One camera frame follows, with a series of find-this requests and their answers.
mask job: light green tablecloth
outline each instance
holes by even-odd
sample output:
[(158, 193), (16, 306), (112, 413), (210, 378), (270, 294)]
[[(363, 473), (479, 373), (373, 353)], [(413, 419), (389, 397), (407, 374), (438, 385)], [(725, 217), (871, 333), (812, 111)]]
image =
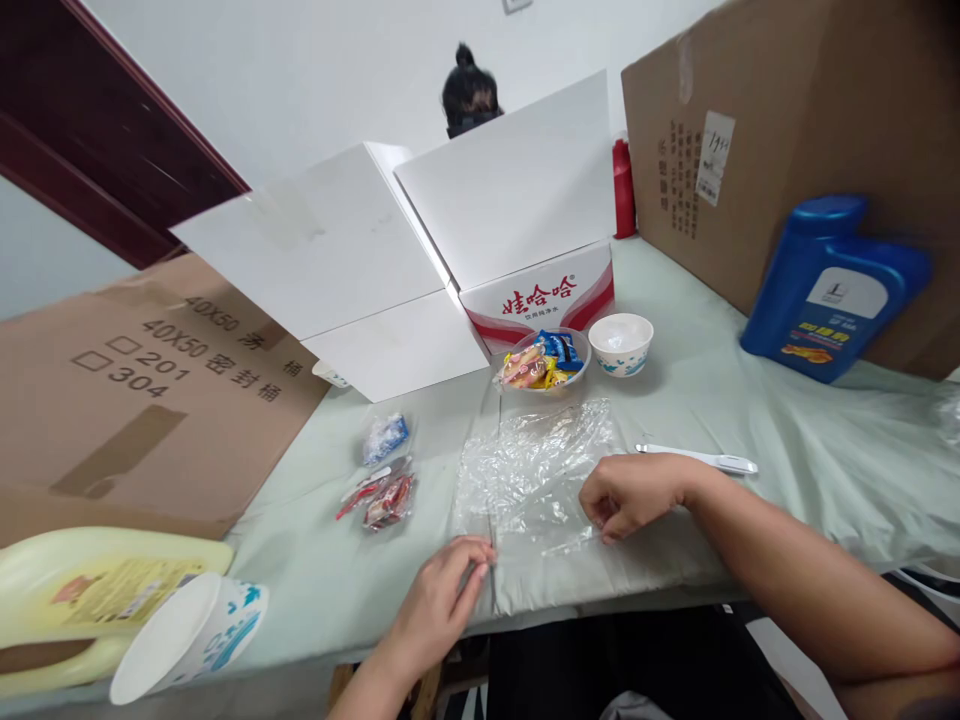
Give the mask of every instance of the light green tablecloth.
[[(611, 399), (628, 442), (753, 459), (760, 474), (743, 481), (748, 487), (878, 570), (960, 556), (960, 454), (937, 437), (934, 383), (860, 363), (831, 387), (748, 355), (737, 344), (744, 318), (725, 301), (643, 241), (613, 250), (618, 310), (648, 318), (655, 337), (639, 375), (616, 380), (593, 366), (583, 390)], [(237, 548), (230, 574), (268, 585), (270, 607), (226, 673), (316, 655), (356, 658), (376, 642), (420, 564), (450, 537), (463, 445), (495, 428), (501, 412), (490, 375), (378, 406), (330, 391), (228, 538)], [(414, 425), (414, 514), (369, 535), (356, 515), (334, 515), (360, 476), (362, 429), (393, 409)], [(528, 555), (516, 550), (500, 548), (474, 632), (738, 597), (682, 513), (616, 548), (588, 544), (538, 562), (515, 559)], [(53, 695), (62, 702), (98, 692)], [(8, 702), (0, 714), (22, 707)]]

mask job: checkbox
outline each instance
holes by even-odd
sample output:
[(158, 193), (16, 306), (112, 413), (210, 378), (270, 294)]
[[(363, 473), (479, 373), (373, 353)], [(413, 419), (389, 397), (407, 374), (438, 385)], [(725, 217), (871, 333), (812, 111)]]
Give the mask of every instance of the checkbox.
[(77, 355), (70, 362), (75, 365), (79, 365), (84, 370), (90, 370), (91, 372), (98, 372), (107, 367), (107, 365), (113, 364), (113, 360), (108, 358), (106, 355), (101, 355), (93, 350), (88, 350), (81, 355)]
[(143, 347), (143, 345), (138, 343), (136, 340), (131, 340), (126, 335), (115, 337), (113, 340), (105, 344), (111, 350), (116, 350), (118, 353), (123, 353), (124, 355), (135, 353), (137, 350)]

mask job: black hair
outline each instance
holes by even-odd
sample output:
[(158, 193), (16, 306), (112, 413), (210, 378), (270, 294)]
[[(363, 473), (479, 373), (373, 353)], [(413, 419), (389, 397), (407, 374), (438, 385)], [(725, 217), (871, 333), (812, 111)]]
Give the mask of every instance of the black hair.
[(443, 111), (447, 125), (455, 127), (463, 121), (464, 113), (500, 113), (497, 100), (497, 81), (493, 75), (477, 67), (464, 43), (457, 47), (457, 66), (450, 71), (443, 85)]

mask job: white foam box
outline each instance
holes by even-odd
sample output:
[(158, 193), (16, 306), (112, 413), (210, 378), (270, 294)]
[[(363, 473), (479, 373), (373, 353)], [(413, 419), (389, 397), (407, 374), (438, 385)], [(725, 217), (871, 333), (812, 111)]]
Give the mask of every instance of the white foam box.
[(393, 174), (409, 157), (363, 143), (171, 231), (304, 340), (446, 287)]
[(616, 224), (606, 72), (396, 168), (461, 290), (588, 243)]
[(490, 366), (453, 283), (303, 344), (371, 402)]
[(531, 332), (585, 331), (614, 306), (609, 241), (565, 253), (460, 293), (491, 353), (510, 350)]

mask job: red bottle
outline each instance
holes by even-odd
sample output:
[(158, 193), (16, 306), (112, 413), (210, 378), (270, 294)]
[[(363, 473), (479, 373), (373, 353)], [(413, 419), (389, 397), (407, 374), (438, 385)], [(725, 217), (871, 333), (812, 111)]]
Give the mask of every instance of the red bottle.
[(637, 234), (637, 210), (633, 201), (630, 149), (624, 140), (613, 145), (613, 191), (617, 203), (617, 240)]

